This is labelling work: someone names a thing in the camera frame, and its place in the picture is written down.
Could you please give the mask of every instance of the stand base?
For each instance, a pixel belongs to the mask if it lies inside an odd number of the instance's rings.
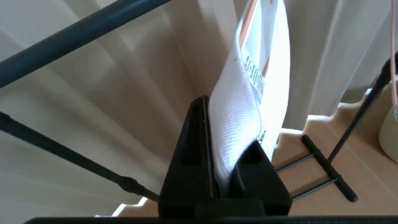
[[[299,164],[302,161],[305,161],[311,157],[314,157],[318,163],[322,166],[323,170],[328,174],[330,179],[328,181],[325,181],[324,183],[318,184],[315,187],[312,187],[302,193],[299,193],[295,196],[292,197],[292,200],[297,200],[301,197],[304,197],[318,189],[321,189],[322,187],[325,187],[329,184],[335,183],[336,186],[339,188],[341,193],[350,201],[350,202],[356,202],[358,200],[358,196],[353,192],[353,190],[348,186],[348,184],[343,180],[341,175],[331,166],[331,164],[328,162],[328,160],[323,156],[322,152],[317,148],[317,146],[311,141],[310,137],[304,134],[301,137],[301,141],[307,147],[307,149],[311,152],[311,154],[301,157],[300,159],[297,159],[296,161],[293,161],[279,169],[276,170],[276,172],[283,171],[285,169],[288,169],[296,164]]]

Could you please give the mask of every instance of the beige curtain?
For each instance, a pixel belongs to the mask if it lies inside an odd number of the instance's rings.
[[[113,1],[0,1],[0,60]],[[159,192],[190,102],[209,95],[247,0],[172,0],[0,90],[0,111]],[[286,0],[285,125],[332,114],[388,56],[389,1]],[[124,193],[0,133],[0,223],[110,215]]]

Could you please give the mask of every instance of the white cup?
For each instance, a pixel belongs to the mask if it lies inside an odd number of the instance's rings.
[[[379,143],[384,152],[398,162],[398,110],[391,108],[379,133]]]

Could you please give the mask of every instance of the product label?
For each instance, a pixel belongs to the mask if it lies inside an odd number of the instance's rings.
[[[262,92],[264,90],[264,77],[258,67],[251,60],[249,52],[245,48],[242,49],[242,59],[246,75],[252,85],[254,97],[256,101],[261,104]]]

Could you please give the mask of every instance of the wooden floor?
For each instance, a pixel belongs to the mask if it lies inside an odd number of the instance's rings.
[[[335,169],[358,195],[349,202],[335,184],[296,200],[289,215],[398,215],[398,164],[380,148],[378,133],[391,107],[389,90],[375,102],[333,161]],[[309,117],[304,133],[328,156],[351,122],[361,102],[340,104],[332,117]],[[281,132],[272,163],[276,168],[308,153],[301,131]],[[292,195],[327,179],[314,158],[280,172]],[[120,216],[156,216],[156,204],[147,202],[141,212],[128,208]]]

